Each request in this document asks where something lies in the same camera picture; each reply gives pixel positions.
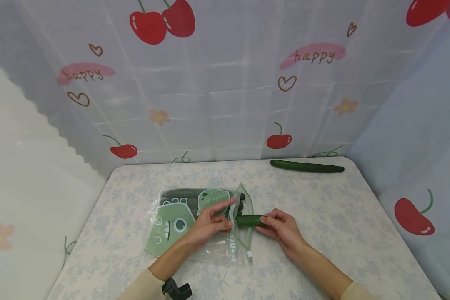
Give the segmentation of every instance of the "pink brush stroke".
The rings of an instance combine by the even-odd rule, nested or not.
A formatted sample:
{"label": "pink brush stroke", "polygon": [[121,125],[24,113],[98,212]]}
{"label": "pink brush stroke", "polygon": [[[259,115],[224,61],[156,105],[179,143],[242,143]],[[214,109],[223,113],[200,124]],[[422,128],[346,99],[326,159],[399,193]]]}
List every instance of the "pink brush stroke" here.
{"label": "pink brush stroke", "polygon": [[[331,43],[316,43],[316,44],[310,44],[301,47],[297,50],[298,54],[300,54],[301,57],[303,57],[305,54],[313,54],[313,53],[335,53],[334,59],[342,59],[346,56],[346,50],[345,47],[338,44],[331,44]],[[295,61],[295,54],[297,51],[293,51],[287,58],[282,62],[280,65],[280,70],[285,70],[293,66]]]}
{"label": "pink brush stroke", "polygon": [[101,65],[99,63],[92,63],[92,62],[78,62],[78,63],[72,63],[68,66],[64,66],[60,73],[58,73],[57,76],[57,83],[59,85],[69,85],[71,80],[67,78],[67,76],[64,74],[67,73],[69,76],[72,77],[73,73],[79,74],[80,72],[87,72],[88,71],[94,71],[99,70],[99,72],[104,76],[113,76],[115,75],[115,71],[111,67],[107,67],[104,65]]}

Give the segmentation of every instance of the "table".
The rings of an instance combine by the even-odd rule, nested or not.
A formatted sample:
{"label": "table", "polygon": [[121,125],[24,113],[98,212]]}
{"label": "table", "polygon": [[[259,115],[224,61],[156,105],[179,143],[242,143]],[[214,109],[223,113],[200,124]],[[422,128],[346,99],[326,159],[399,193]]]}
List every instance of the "table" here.
{"label": "table", "polygon": [[[123,165],[106,183],[49,299],[115,299],[150,262],[144,215],[162,187],[243,183],[256,214],[279,208],[301,233],[379,299],[439,300],[355,164],[345,157],[292,159],[342,165],[343,173],[280,170],[268,160]],[[254,233],[253,263],[187,261],[174,276],[193,299],[327,299],[284,255]]]}

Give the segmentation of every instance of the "plastic bag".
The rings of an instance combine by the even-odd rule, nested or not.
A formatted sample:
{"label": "plastic bag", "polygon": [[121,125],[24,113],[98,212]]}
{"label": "plastic bag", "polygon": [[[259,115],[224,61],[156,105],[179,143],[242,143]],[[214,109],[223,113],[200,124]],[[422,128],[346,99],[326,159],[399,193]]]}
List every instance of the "plastic bag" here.
{"label": "plastic bag", "polygon": [[[145,251],[153,256],[162,255],[190,230],[204,208],[232,197],[236,197],[238,202],[215,215],[223,214],[227,219],[234,221],[244,210],[253,213],[250,196],[242,185],[234,191],[222,187],[163,187],[146,215]],[[239,230],[234,226],[231,233],[215,234],[190,258],[204,262],[242,263],[248,257],[250,261],[252,231],[252,228]]]}

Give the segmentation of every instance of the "fabric backdrop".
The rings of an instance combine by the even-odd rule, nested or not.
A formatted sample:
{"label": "fabric backdrop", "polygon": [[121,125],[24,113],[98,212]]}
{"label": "fabric backdrop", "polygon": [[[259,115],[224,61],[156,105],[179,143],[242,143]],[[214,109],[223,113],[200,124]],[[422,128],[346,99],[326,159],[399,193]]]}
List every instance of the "fabric backdrop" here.
{"label": "fabric backdrop", "polygon": [[[343,155],[448,20],[410,26],[412,6],[0,2],[0,66],[104,176],[131,163]],[[424,22],[423,9],[412,17]]]}
{"label": "fabric backdrop", "polygon": [[450,300],[450,23],[347,156]]}

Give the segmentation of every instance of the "green cucumber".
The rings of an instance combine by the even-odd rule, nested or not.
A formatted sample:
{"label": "green cucumber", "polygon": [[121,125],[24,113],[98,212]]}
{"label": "green cucumber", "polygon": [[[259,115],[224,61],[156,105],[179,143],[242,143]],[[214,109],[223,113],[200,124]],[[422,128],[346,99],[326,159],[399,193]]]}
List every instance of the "green cucumber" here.
{"label": "green cucumber", "polygon": [[[206,189],[175,189],[175,190],[167,190],[165,193],[162,194],[162,199],[173,199],[173,198],[187,198],[187,199],[198,199],[198,196],[201,192],[203,192]],[[227,190],[227,192],[230,193],[230,195],[233,195],[234,192],[231,190]],[[245,194],[242,193],[240,197],[240,201],[245,200]]]}
{"label": "green cucumber", "polygon": [[[174,190],[167,190],[166,192],[164,192],[162,194],[162,198],[160,198],[160,204],[159,205],[163,205],[165,203],[165,201],[171,203],[173,201],[174,198],[178,198],[178,199],[182,199],[182,198],[186,198],[187,199],[187,206],[188,208],[190,208],[190,211],[192,212],[192,214],[197,217],[197,213],[198,213],[198,197],[200,195],[201,192],[203,192],[206,189],[174,189]],[[230,195],[233,195],[234,192],[232,192],[231,190],[227,190],[227,192],[230,193]],[[238,206],[238,212],[240,212],[243,209],[243,203],[242,201],[244,201],[246,198],[244,193],[241,193],[240,196],[240,204]],[[225,216],[228,216],[228,212],[230,211],[230,208],[228,207],[226,209],[226,211],[224,212]]]}
{"label": "green cucumber", "polygon": [[338,165],[308,164],[278,159],[272,159],[270,161],[270,164],[273,165],[273,167],[281,168],[284,170],[300,172],[337,173],[345,171],[344,167],[339,167]]}
{"label": "green cucumber", "polygon": [[235,224],[237,224],[238,228],[253,226],[265,227],[266,225],[260,221],[261,217],[261,215],[237,215]]}

